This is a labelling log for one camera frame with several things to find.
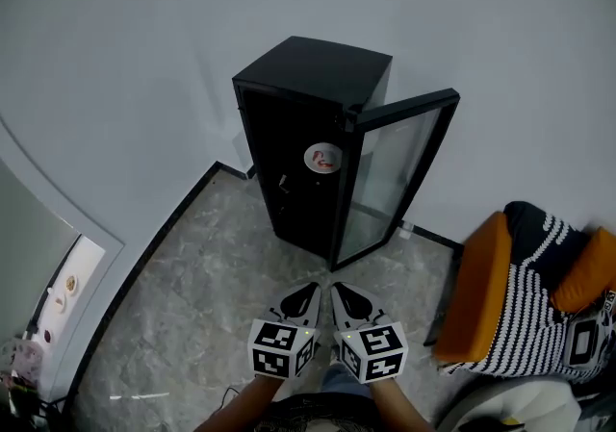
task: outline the gray marble floor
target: gray marble floor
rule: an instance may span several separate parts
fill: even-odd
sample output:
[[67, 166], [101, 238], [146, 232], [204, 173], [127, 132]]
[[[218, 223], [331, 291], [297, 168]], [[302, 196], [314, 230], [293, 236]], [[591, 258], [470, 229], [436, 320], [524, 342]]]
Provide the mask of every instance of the gray marble floor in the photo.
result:
[[[330, 273], [324, 260], [272, 232], [256, 181], [219, 172], [176, 223], [117, 310], [73, 406], [80, 431], [191, 431], [227, 386], [251, 379], [246, 338], [275, 293], [310, 280], [324, 288], [322, 343], [331, 341], [327, 288], [348, 281], [386, 300], [409, 342], [404, 392], [434, 419], [469, 380], [438, 373], [422, 343], [450, 265], [441, 244], [398, 231], [363, 260]], [[318, 389], [322, 349], [300, 391]]]

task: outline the jeans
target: jeans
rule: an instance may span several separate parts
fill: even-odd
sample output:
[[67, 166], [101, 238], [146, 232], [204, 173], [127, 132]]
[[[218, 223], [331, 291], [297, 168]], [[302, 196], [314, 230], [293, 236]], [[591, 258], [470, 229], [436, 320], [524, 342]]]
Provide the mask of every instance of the jeans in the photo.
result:
[[330, 366], [321, 383], [322, 393], [357, 394], [372, 399], [370, 388], [366, 384], [359, 384], [344, 364]]

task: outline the black cable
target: black cable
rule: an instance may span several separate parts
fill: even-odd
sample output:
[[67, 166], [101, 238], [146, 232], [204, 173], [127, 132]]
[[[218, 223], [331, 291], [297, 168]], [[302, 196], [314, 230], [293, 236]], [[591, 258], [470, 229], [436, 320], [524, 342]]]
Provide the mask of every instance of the black cable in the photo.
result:
[[220, 402], [220, 406], [217, 407], [217, 409], [212, 413], [212, 415], [214, 415], [214, 414], [218, 413], [220, 410], [222, 410], [222, 407], [224, 406], [224, 400], [227, 398], [227, 395], [229, 394], [230, 391], [234, 391], [236, 396], [240, 393], [235, 388], [232, 388], [231, 386], [229, 386], [225, 390], [224, 394], [222, 395], [222, 401]]

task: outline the yellow object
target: yellow object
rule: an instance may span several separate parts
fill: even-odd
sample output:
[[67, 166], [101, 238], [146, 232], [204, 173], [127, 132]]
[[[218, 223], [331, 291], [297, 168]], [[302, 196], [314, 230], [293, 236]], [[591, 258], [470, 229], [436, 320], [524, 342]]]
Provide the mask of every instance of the yellow object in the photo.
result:
[[506, 216], [496, 212], [467, 240], [455, 293], [436, 343], [443, 362], [479, 362], [497, 332], [507, 289], [511, 237]]
[[616, 237], [600, 227], [552, 294], [559, 311], [576, 313], [616, 281]]

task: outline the open cabinet door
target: open cabinet door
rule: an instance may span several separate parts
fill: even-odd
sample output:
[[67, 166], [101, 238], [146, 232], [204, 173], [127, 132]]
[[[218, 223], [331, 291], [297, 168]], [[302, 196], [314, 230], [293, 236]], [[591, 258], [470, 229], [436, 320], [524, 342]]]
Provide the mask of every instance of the open cabinet door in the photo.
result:
[[389, 241], [436, 156], [459, 100], [457, 91], [444, 89], [365, 110], [347, 124], [330, 269]]

